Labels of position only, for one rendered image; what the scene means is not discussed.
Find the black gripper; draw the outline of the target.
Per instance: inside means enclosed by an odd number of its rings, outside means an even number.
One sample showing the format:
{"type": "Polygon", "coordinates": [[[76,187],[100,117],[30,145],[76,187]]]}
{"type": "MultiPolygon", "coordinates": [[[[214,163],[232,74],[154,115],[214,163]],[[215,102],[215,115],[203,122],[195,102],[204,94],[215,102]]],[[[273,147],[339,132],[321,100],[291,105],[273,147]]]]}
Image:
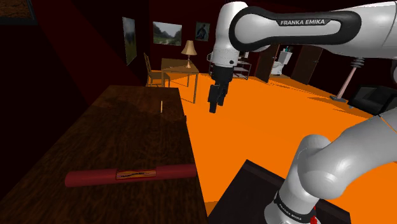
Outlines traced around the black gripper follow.
{"type": "Polygon", "coordinates": [[[215,81],[215,85],[211,85],[209,89],[208,102],[210,103],[209,112],[215,113],[217,104],[224,104],[225,96],[228,93],[228,86],[233,77],[232,67],[213,66],[211,78],[215,81]]]}

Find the metal shelf rack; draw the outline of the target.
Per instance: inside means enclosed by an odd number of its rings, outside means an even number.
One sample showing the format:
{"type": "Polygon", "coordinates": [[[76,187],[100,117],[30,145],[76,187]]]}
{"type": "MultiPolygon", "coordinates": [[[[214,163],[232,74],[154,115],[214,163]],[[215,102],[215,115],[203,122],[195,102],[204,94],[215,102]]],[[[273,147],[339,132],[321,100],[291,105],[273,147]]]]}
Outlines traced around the metal shelf rack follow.
{"type": "MultiPolygon", "coordinates": [[[[212,76],[214,63],[211,62],[213,53],[207,55],[209,62],[209,75],[212,76]]],[[[251,64],[247,61],[249,56],[248,52],[240,52],[237,65],[233,68],[233,78],[242,78],[247,80],[251,72],[251,64]]]]}

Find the light wooden table with lamp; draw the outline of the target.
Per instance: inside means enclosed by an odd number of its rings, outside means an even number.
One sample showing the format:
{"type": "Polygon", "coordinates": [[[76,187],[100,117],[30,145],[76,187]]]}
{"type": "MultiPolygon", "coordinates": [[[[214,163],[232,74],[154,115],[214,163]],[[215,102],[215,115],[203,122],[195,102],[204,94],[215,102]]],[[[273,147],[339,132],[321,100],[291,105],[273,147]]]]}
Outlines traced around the light wooden table with lamp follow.
{"type": "Polygon", "coordinates": [[[195,104],[196,96],[197,96],[198,78],[200,72],[190,59],[191,56],[197,55],[192,40],[186,41],[185,47],[183,48],[181,53],[183,55],[186,55],[188,58],[186,60],[162,58],[161,61],[162,86],[164,86],[165,83],[165,78],[164,78],[165,73],[187,74],[188,75],[187,84],[186,84],[187,87],[189,86],[190,76],[195,75],[195,85],[193,92],[193,103],[195,104]]]}

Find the dark brown door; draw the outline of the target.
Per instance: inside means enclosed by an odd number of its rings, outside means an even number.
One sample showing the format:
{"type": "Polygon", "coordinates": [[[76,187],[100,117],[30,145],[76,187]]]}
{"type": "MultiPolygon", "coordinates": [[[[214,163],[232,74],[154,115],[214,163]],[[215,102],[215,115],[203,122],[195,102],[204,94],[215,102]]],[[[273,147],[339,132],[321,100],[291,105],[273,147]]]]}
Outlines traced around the dark brown door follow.
{"type": "Polygon", "coordinates": [[[278,49],[279,45],[270,45],[266,50],[260,53],[255,76],[265,83],[269,81],[270,73],[277,56],[278,49]]]}
{"type": "Polygon", "coordinates": [[[322,51],[323,49],[317,46],[303,45],[291,73],[291,78],[308,85],[322,51]]]}

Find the wooden chair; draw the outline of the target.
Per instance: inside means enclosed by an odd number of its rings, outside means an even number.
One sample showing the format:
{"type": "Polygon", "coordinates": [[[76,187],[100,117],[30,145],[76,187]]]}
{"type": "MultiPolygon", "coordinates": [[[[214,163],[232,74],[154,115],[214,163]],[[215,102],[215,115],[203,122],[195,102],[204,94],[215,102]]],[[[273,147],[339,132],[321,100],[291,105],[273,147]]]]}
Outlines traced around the wooden chair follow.
{"type": "Polygon", "coordinates": [[[161,86],[163,86],[165,83],[165,80],[168,80],[168,87],[169,87],[171,84],[170,76],[167,73],[163,73],[161,71],[160,72],[152,71],[149,57],[145,53],[143,53],[143,55],[144,55],[146,68],[147,68],[147,74],[148,74],[146,86],[151,87],[153,85],[154,80],[160,80],[160,84],[161,84],[161,86]]]}

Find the white toilet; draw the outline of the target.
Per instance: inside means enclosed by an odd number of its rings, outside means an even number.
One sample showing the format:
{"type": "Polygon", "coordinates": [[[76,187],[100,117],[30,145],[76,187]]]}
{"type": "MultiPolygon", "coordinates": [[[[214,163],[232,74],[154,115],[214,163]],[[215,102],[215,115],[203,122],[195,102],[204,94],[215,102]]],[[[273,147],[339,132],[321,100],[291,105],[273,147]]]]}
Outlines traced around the white toilet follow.
{"type": "Polygon", "coordinates": [[[282,74],[283,67],[289,62],[292,56],[292,46],[287,46],[279,51],[278,58],[272,65],[271,75],[279,76],[282,74]]]}

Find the dark robot stand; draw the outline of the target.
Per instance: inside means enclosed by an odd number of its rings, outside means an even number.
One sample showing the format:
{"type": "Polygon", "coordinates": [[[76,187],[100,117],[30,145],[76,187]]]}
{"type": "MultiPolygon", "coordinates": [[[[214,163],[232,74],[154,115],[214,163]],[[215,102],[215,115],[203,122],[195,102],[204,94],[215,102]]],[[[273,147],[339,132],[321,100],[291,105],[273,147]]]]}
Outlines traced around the dark robot stand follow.
{"type": "Polygon", "coordinates": [[[350,214],[327,202],[337,190],[298,176],[298,157],[286,179],[247,160],[209,215],[209,224],[351,224],[350,214]]]}

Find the dark wooden table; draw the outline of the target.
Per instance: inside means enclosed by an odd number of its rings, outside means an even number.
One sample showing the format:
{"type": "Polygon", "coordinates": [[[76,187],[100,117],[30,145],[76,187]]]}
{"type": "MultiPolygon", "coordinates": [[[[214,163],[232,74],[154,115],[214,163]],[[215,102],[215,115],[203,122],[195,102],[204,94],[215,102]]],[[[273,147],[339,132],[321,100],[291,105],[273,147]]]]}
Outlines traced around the dark wooden table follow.
{"type": "Polygon", "coordinates": [[[64,183],[70,171],[194,161],[177,88],[110,86],[0,200],[0,224],[208,224],[198,177],[64,183]]]}

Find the pink floor lamp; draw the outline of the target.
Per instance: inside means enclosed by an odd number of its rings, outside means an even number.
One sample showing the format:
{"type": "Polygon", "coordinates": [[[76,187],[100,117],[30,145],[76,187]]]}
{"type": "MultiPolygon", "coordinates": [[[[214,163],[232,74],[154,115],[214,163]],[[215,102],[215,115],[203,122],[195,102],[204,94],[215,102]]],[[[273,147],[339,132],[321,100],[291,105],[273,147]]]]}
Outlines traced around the pink floor lamp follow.
{"type": "Polygon", "coordinates": [[[356,57],[352,62],[351,62],[351,72],[349,73],[348,77],[344,81],[344,84],[342,85],[342,88],[339,90],[337,95],[331,95],[330,99],[338,102],[346,102],[346,100],[342,97],[348,84],[350,83],[355,71],[357,68],[361,68],[364,66],[365,59],[362,57],[356,57]]]}

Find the red roll with patterned label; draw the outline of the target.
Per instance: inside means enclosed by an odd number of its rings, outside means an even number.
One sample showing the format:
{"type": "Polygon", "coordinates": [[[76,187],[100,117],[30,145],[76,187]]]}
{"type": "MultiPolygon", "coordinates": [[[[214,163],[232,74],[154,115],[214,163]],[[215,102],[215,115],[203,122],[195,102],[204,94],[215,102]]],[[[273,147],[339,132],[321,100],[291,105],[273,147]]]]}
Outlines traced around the red roll with patterned label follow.
{"type": "Polygon", "coordinates": [[[158,166],[155,169],[119,170],[99,169],[71,171],[66,175],[66,187],[110,185],[143,181],[194,178],[197,175],[195,164],[158,166]]]}

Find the small figure wall picture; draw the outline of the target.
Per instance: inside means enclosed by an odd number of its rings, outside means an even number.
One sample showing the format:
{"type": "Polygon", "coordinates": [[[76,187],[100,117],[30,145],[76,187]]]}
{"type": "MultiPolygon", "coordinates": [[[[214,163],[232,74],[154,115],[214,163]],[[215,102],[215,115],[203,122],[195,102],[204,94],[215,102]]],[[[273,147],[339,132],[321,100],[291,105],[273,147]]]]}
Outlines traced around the small figure wall picture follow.
{"type": "Polygon", "coordinates": [[[209,40],[210,23],[197,22],[195,28],[195,39],[197,41],[209,40]]]}

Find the wide mountain wall picture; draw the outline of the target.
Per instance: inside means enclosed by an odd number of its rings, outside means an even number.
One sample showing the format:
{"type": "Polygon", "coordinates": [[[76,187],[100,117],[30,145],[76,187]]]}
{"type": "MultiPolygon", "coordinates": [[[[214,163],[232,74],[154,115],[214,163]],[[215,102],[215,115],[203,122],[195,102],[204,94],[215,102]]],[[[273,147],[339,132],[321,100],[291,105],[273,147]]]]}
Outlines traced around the wide mountain wall picture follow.
{"type": "Polygon", "coordinates": [[[182,25],[153,22],[153,43],[181,46],[182,25]]]}

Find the tall landscape wall picture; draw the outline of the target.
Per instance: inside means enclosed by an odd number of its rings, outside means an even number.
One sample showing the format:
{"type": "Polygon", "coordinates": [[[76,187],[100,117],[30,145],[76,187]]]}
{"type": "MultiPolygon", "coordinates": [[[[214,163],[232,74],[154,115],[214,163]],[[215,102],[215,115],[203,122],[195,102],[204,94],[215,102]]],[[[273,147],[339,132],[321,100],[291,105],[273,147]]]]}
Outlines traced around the tall landscape wall picture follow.
{"type": "Polygon", "coordinates": [[[122,20],[126,63],[129,65],[137,56],[136,26],[134,19],[123,17],[122,20]]]}

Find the dark framed wall picture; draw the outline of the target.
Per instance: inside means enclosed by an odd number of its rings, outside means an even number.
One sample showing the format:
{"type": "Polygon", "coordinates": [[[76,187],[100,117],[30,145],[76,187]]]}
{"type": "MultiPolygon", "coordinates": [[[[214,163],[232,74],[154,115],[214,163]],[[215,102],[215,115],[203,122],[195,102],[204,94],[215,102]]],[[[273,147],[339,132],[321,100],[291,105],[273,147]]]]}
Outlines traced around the dark framed wall picture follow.
{"type": "Polygon", "coordinates": [[[37,25],[32,0],[0,0],[0,25],[37,25]]]}

